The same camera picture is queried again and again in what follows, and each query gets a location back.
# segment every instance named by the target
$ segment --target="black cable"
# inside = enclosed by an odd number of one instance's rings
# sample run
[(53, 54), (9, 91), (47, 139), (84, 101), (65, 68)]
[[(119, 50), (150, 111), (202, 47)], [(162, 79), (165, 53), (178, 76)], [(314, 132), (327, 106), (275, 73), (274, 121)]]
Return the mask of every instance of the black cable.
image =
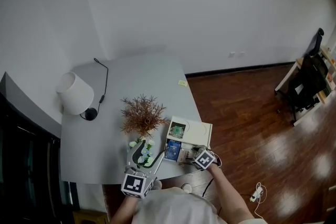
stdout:
[[(211, 185), (211, 183), (212, 183), (213, 180), (214, 180), (214, 179), (211, 179), (210, 182), (209, 182), (209, 184), (206, 186), (206, 188), (205, 188), (205, 190), (204, 190), (204, 192), (203, 192), (203, 194), (202, 194), (202, 197), (204, 197), (204, 194), (205, 194), (206, 190), (207, 190), (208, 187)], [(250, 195), (250, 194), (240, 194), (240, 195), (241, 195), (241, 196), (249, 196), (249, 197), (253, 197), (253, 196)]]
[[(99, 100), (99, 105), (98, 105), (98, 110), (97, 110), (97, 115), (96, 117), (98, 116), (98, 113), (99, 113), (99, 108), (100, 108), (100, 104), (104, 101), (104, 98), (105, 98), (105, 94), (106, 94), (106, 88), (107, 88), (107, 79), (109, 77), (109, 68), (105, 65), (103, 65), (97, 58), (94, 58), (95, 62), (97, 62), (98, 64), (104, 66), (106, 69), (107, 69), (107, 72), (106, 72), (106, 81), (105, 81), (105, 91), (104, 91), (104, 94), (101, 96), (100, 100)], [(84, 120), (87, 120), (86, 118), (84, 118), (81, 114), (79, 114), (82, 119)]]
[[(98, 61), (96, 58), (94, 58), (94, 60), (95, 60), (95, 62), (97, 62), (98, 64), (104, 66), (104, 67), (107, 69), (107, 73), (106, 73), (106, 82), (105, 82), (105, 92), (104, 92), (104, 95), (103, 95), (103, 96), (105, 97), (105, 94), (106, 94), (106, 88), (107, 88), (107, 78), (108, 78), (108, 76), (109, 76), (109, 68), (108, 68), (107, 66), (103, 65), (103, 64), (102, 64), (100, 61)], [(101, 103), (101, 102), (104, 100), (103, 96), (100, 98), (99, 103)]]
[(210, 184), (212, 183), (213, 180), (214, 179), (211, 179), (210, 182), (209, 182), (209, 184), (206, 186), (206, 188), (205, 188), (205, 190), (204, 190), (204, 192), (202, 194), (202, 197), (204, 197), (204, 194), (205, 194), (206, 190), (208, 189), (208, 187), (210, 186)]

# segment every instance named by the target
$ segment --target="black chair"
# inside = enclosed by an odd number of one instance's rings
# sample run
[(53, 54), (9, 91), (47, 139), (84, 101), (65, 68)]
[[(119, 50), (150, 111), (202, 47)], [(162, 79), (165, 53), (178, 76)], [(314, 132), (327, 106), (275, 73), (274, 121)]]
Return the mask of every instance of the black chair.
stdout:
[(314, 48), (309, 52), (310, 56), (315, 56), (319, 53), (321, 42), (322, 42), (322, 36), (324, 36), (324, 31), (322, 28), (319, 28), (319, 30), (316, 33), (316, 42)]
[(299, 73), (289, 81), (287, 93), (278, 91), (286, 98), (292, 108), (294, 117), (292, 123), (296, 121), (296, 112), (302, 112), (304, 108), (310, 109), (319, 103), (319, 99), (314, 99), (314, 96), (327, 87), (325, 82), (327, 74), (328, 69), (321, 56), (310, 57), (306, 55)]

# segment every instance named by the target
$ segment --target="lamp cord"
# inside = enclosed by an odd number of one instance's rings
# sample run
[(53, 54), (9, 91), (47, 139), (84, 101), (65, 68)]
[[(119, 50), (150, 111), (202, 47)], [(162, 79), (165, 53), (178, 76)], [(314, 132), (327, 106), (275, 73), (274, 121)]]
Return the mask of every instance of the lamp cord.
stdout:
[(98, 113), (99, 113), (100, 104), (104, 101), (105, 94), (106, 94), (107, 79), (108, 79), (108, 76), (109, 76), (109, 68), (107, 66), (103, 65), (97, 58), (94, 58), (94, 60), (95, 60), (95, 62), (97, 62), (98, 64), (104, 66), (107, 69), (107, 72), (106, 72), (106, 81), (105, 81), (105, 91), (104, 91), (104, 94), (101, 96), (101, 98), (99, 100), (99, 105), (98, 105), (98, 110), (97, 110), (97, 115), (96, 115), (96, 117), (97, 117)]

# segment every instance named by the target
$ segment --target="power strip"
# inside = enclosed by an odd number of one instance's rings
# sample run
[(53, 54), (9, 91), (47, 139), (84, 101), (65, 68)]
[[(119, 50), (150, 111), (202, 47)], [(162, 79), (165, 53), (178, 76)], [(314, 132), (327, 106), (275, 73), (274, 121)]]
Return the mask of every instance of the power strip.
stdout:
[(262, 190), (263, 190), (262, 187), (259, 186), (257, 190), (252, 194), (250, 201), (255, 202), (256, 199), (258, 199), (260, 197), (260, 194), (263, 192)]

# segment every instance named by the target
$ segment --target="wooden floor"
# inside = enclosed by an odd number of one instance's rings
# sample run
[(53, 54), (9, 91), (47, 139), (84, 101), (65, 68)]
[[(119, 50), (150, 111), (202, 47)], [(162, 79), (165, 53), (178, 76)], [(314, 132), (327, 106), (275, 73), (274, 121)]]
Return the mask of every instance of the wooden floor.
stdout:
[[(221, 157), (228, 180), (240, 194), (251, 194), (258, 182), (267, 187), (257, 212), (269, 224), (321, 221), (326, 190), (336, 179), (336, 97), (293, 127), (289, 107), (274, 94), (289, 69), (188, 79), (202, 121), (213, 124), (211, 148)], [(201, 195), (210, 179), (204, 171), (162, 183), (164, 188), (190, 183)], [(111, 214), (123, 198), (119, 189), (104, 186)], [(205, 197), (220, 208), (214, 184)], [(243, 197), (253, 212), (257, 204)]]

